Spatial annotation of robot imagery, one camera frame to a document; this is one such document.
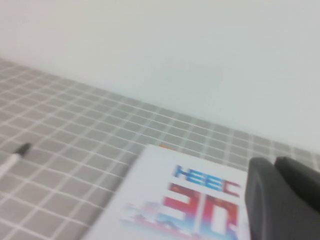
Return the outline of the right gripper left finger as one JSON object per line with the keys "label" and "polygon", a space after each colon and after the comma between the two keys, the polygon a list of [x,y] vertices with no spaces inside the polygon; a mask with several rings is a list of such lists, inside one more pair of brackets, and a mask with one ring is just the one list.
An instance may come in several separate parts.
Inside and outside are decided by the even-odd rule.
{"label": "right gripper left finger", "polygon": [[249,161],[245,205],[253,240],[320,238],[320,212],[299,198],[265,158]]}

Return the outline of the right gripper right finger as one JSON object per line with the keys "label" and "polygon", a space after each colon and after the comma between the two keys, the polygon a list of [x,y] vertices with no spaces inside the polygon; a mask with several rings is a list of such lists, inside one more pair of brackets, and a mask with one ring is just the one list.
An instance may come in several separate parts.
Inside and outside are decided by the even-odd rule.
{"label": "right gripper right finger", "polygon": [[275,168],[294,193],[320,212],[320,173],[287,156],[279,156]]}

